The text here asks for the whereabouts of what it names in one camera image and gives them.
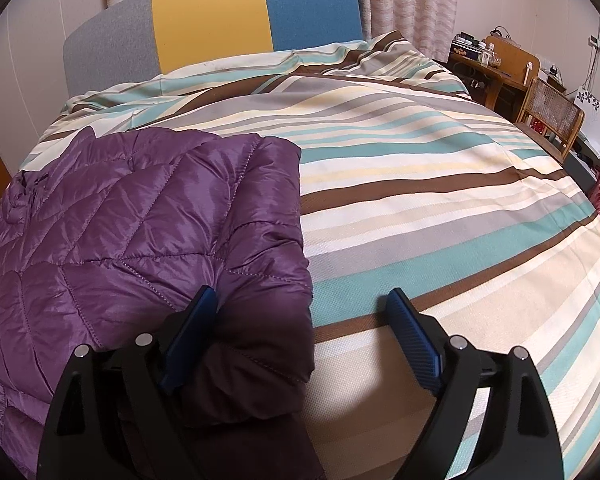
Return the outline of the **purple quilted down jacket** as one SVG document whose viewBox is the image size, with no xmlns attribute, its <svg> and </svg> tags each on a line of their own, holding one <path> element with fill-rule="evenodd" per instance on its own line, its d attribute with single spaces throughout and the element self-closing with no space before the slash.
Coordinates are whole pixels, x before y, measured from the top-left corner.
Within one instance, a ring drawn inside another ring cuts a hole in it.
<svg viewBox="0 0 600 480">
<path fill-rule="evenodd" d="M 146 128 L 81 130 L 0 200 L 0 445 L 35 477 L 79 344 L 132 344 L 199 289 L 219 300 L 186 392 L 201 479 L 319 479 L 300 417 L 314 369 L 296 144 Z"/>
</svg>

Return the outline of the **striped bed duvet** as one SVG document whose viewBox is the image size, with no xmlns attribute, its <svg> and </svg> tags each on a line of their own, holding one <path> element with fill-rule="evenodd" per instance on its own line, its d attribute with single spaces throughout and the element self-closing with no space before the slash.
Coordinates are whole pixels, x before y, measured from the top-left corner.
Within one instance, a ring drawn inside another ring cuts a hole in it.
<svg viewBox="0 0 600 480">
<path fill-rule="evenodd" d="M 403 289 L 475 347 L 526 348 L 564 475 L 600 455 L 600 216 L 565 170 L 393 32 L 236 55 L 69 100 L 24 161 L 85 127 L 298 145 L 316 367 L 304 420 L 331 479 L 388 479 L 434 401 L 382 319 Z"/>
</svg>

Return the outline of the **wooden rattan chair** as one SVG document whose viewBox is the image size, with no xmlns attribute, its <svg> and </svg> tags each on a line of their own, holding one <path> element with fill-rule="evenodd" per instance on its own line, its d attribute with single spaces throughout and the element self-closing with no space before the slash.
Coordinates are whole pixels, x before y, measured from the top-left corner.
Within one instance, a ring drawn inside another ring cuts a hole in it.
<svg viewBox="0 0 600 480">
<path fill-rule="evenodd" d="M 563 165 L 583 125 L 584 111 L 555 88 L 535 78 L 515 126 Z"/>
</svg>

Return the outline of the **wooden desk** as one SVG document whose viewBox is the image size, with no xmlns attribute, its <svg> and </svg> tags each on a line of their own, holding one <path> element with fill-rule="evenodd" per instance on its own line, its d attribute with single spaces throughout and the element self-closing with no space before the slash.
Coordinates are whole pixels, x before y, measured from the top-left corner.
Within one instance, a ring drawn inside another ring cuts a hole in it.
<svg viewBox="0 0 600 480">
<path fill-rule="evenodd" d="M 539 76 L 540 60 L 500 36 L 487 36 L 483 42 L 493 46 L 498 66 L 481 62 L 478 50 L 468 44 L 451 44 L 449 70 L 464 82 L 474 101 L 514 122 L 530 84 Z"/>
</svg>

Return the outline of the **grey yellow blue headboard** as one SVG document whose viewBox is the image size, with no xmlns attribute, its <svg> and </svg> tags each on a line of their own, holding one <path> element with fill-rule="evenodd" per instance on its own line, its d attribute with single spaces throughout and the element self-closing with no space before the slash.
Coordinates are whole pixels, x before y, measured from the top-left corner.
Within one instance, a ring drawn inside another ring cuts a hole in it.
<svg viewBox="0 0 600 480">
<path fill-rule="evenodd" d="M 235 55 L 363 37 L 358 0 L 122 0 L 64 43 L 70 96 Z"/>
</svg>

